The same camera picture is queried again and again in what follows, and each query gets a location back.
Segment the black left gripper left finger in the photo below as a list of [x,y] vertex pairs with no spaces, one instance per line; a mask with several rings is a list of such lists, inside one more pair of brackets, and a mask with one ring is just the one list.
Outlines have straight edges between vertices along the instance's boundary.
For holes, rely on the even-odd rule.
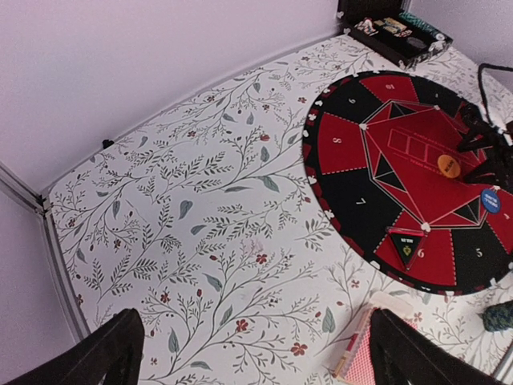
[[137,384],[144,327],[135,309],[124,309],[67,352],[9,384]]

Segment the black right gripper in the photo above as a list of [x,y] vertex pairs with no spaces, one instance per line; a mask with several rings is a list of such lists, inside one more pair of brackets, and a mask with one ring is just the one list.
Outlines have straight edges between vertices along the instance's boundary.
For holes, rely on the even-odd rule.
[[463,181],[467,184],[489,184],[500,188],[512,188],[512,122],[499,121],[491,124],[482,117],[482,109],[472,103],[464,105],[459,117],[468,132],[462,137],[458,152],[479,152],[486,159],[471,171]]

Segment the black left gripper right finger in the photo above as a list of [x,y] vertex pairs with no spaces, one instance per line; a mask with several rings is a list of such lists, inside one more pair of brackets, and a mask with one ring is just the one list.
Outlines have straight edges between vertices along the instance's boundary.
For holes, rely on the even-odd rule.
[[370,358],[376,384],[499,384],[446,353],[387,309],[370,317]]

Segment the blue small blind button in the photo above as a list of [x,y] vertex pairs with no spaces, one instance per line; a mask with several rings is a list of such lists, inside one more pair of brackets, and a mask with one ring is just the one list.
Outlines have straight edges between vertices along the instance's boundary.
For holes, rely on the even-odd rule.
[[480,194],[480,199],[487,212],[491,214],[497,214],[500,212],[502,203],[496,189],[485,188]]

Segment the orange big blind button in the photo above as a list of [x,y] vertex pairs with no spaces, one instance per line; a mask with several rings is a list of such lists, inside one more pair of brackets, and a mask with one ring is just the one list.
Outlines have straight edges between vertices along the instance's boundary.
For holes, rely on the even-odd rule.
[[437,159],[438,169],[444,177],[456,179],[461,174],[461,166],[459,162],[452,156],[442,154]]

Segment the triangular all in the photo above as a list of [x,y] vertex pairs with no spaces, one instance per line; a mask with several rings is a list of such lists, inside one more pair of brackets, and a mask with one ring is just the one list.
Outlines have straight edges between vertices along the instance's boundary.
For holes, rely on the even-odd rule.
[[402,266],[405,270],[410,270],[418,257],[418,251],[426,238],[426,233],[421,230],[392,226],[387,227],[386,232]]

